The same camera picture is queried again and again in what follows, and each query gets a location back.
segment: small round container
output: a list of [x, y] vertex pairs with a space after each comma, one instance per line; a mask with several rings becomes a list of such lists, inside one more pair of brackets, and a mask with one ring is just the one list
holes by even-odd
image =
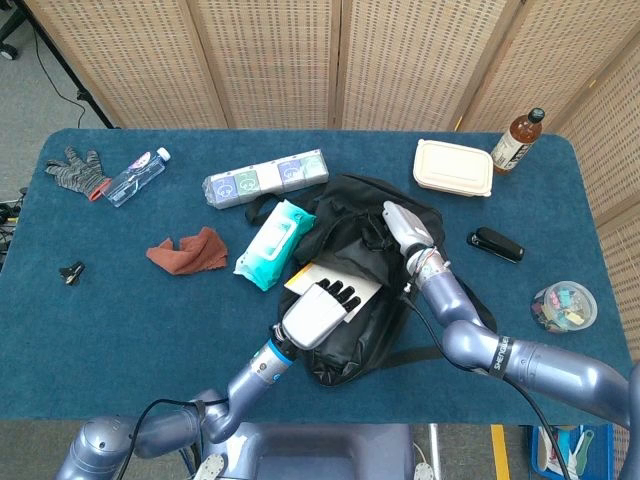
[[596, 321], [598, 305], [585, 287], [558, 282], [540, 290], [531, 302], [533, 318], [553, 333], [584, 330]]

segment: red cloth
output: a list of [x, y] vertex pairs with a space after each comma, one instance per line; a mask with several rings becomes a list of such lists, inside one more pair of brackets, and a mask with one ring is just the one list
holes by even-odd
[[227, 246], [209, 227], [202, 227], [198, 235], [181, 239], [180, 250], [173, 249], [171, 238], [147, 250], [147, 258], [172, 275], [226, 267], [227, 255]]

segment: gray knitted glove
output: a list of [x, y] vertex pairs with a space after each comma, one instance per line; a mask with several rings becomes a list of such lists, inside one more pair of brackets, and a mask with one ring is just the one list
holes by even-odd
[[100, 187], [108, 184], [111, 179], [102, 174], [100, 158], [94, 150], [87, 152], [87, 161], [83, 161], [73, 147], [64, 150], [69, 163], [59, 160], [49, 160], [45, 172], [53, 175], [56, 183], [74, 192], [84, 193], [92, 202], [100, 195]]

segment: table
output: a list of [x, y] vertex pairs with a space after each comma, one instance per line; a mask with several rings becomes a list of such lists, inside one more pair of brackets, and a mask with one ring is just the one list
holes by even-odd
[[[444, 217], [453, 268], [492, 310], [499, 331], [585, 353], [627, 376], [631, 361], [569, 142], [544, 135], [509, 176], [494, 178], [489, 198], [419, 188], [412, 178], [418, 139], [490, 151], [493, 133], [272, 130], [62, 130], [44, 145], [7, 263], [0, 275], [0, 417], [87, 418], [139, 414], [158, 397], [189, 399], [228, 380], [267, 339], [276, 321], [278, 285], [260, 292], [233, 275], [257, 229], [243, 207], [205, 203], [212, 173], [321, 148], [330, 173], [378, 176]], [[165, 146], [166, 172], [119, 209], [58, 188], [43, 171], [65, 146], [95, 148], [115, 175], [142, 152]], [[167, 236], [215, 228], [229, 247], [224, 270], [173, 277], [145, 257]], [[468, 232], [492, 227], [527, 250], [514, 265], [469, 247]], [[77, 286], [58, 268], [82, 260]], [[559, 280], [587, 286], [598, 302], [588, 330], [554, 335], [538, 327], [529, 302]], [[398, 349], [430, 343], [409, 321]], [[593, 417], [537, 396], [551, 423]], [[453, 369], [442, 360], [374, 372], [322, 387], [294, 365], [251, 412], [270, 422], [535, 424], [511, 387]]]

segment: food container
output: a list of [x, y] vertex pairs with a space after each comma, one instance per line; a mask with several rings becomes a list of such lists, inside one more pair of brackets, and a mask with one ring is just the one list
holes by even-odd
[[591, 326], [598, 306], [591, 292], [579, 283], [558, 282], [536, 293], [531, 312], [545, 329], [564, 333]]
[[420, 140], [413, 162], [418, 185], [467, 197], [491, 195], [493, 160], [484, 150]]

